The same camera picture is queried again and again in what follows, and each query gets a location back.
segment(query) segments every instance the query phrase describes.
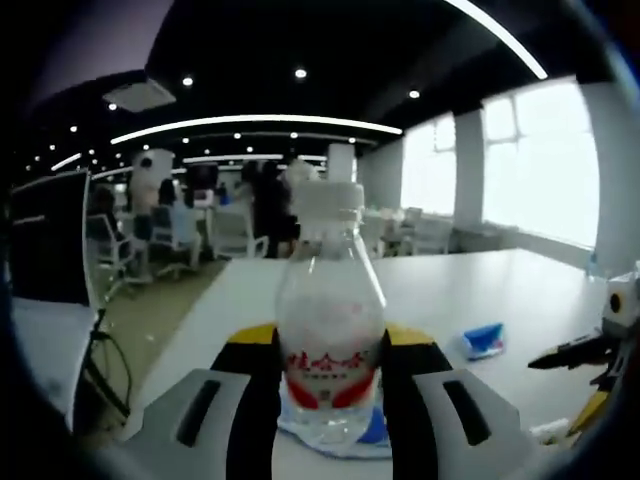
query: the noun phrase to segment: yellow object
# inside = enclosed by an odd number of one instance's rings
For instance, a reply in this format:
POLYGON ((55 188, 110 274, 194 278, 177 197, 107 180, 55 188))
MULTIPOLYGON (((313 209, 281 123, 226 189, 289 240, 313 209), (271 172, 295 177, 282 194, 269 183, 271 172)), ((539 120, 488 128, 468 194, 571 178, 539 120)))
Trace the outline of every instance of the yellow object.
MULTIPOLYGON (((265 323, 257 327, 245 328, 236 332, 229 343, 253 343, 269 345, 273 339, 273 331, 276 328, 275 323, 265 323)), ((387 331, 391 339, 391 345, 431 345, 435 343, 433 337, 427 335, 421 330, 415 328, 406 328, 396 325, 395 323, 387 323, 387 331)))
POLYGON ((604 405, 609 397, 608 392, 594 393, 585 407, 582 409, 578 418, 576 418, 567 432, 567 437, 584 432, 593 422, 600 417, 604 410, 604 405))

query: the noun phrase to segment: air vent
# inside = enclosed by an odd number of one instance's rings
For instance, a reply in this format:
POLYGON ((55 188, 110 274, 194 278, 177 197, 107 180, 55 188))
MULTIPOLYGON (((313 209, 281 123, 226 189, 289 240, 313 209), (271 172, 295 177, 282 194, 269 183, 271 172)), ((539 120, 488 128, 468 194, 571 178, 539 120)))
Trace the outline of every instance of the air vent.
POLYGON ((132 113, 143 112, 176 101, 176 97, 171 92, 152 78, 148 78, 145 82, 119 87, 102 98, 132 113))

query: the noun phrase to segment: black ceiling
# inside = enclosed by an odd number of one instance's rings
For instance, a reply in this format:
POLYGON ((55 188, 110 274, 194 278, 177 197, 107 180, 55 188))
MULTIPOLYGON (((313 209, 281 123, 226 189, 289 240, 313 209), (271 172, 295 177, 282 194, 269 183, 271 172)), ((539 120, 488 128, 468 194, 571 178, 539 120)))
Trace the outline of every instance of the black ceiling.
MULTIPOLYGON (((520 29, 519 40, 550 76, 604 75, 591 40, 558 2, 474 3, 508 30, 520 29)), ((421 70, 420 63, 444 48, 444 40, 468 21, 442 0, 178 0, 145 72, 80 85, 33 113, 16 136, 16 182, 48 174, 53 164, 76 152, 85 155, 67 168, 83 165, 100 171, 118 168, 144 144, 170 148, 181 158, 202 155, 205 149, 211 154, 244 153, 248 146, 255 153, 321 155, 330 141, 336 141, 303 136, 292 140, 291 131, 335 135, 342 138, 339 141, 357 137, 362 153, 393 135, 326 125, 252 123, 168 131, 116 146, 109 145, 109 139, 179 120, 252 113, 319 115, 407 128, 447 111, 469 110, 487 96, 536 81, 502 44, 456 64, 455 57, 470 47, 464 37, 459 44, 453 42, 455 48, 448 47, 451 52, 443 62, 451 62, 450 71, 436 76, 441 65, 421 70), (298 67, 308 71, 304 81, 294 77, 298 67), (102 95, 145 75, 167 88, 177 102, 137 114, 106 108, 102 95), (194 79, 189 88, 181 83, 185 75, 194 79), (407 96, 414 88, 421 91, 418 100, 407 96), (78 126, 77 133, 69 131, 71 125, 78 126), (235 140, 236 131, 283 135, 235 140), (183 137, 190 142, 182 143, 183 137), (56 145, 54 151, 50 144, 56 145), (90 149, 95 155, 86 153, 90 149), (93 158, 99 160, 98 167, 92 166, 93 158)))

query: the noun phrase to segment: white table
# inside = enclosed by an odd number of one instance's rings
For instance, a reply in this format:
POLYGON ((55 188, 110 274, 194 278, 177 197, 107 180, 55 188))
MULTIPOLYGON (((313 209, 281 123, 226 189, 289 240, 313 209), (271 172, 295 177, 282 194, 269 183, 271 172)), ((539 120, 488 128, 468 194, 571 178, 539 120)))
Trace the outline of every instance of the white table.
MULTIPOLYGON (((274 320, 274 296, 286 263, 235 260, 195 304, 147 377, 125 432, 137 431, 141 409, 194 368, 208 368, 237 330, 274 320)), ((386 319, 433 335, 454 368, 467 368, 520 409, 523 427, 572 417, 592 393, 602 368, 535 371, 527 363, 547 348, 600 324, 603 280, 523 250, 374 262, 388 306, 386 319), (477 363, 457 348, 462 331, 506 325, 506 352, 477 363), (552 391, 558 395, 551 396, 552 391)), ((391 461, 329 460, 277 435, 274 478, 392 478, 391 461)))

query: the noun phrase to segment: floor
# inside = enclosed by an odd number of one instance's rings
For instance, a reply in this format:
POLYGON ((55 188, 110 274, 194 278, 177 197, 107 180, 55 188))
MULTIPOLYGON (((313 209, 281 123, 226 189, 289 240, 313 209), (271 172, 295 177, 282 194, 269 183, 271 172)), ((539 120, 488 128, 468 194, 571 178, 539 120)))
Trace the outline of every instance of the floor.
MULTIPOLYGON (((195 274, 180 279, 170 277, 151 285, 136 287, 133 294, 120 291, 107 305, 102 330, 120 345, 131 371, 130 399, 135 399, 142 382, 162 353, 192 305, 222 272, 227 262, 207 263, 195 274)), ((102 342, 92 358, 121 399, 127 393, 128 376, 114 346, 102 342)), ((89 446, 99 446, 111 438, 124 419, 114 409, 102 415, 95 432, 85 438, 89 446)))

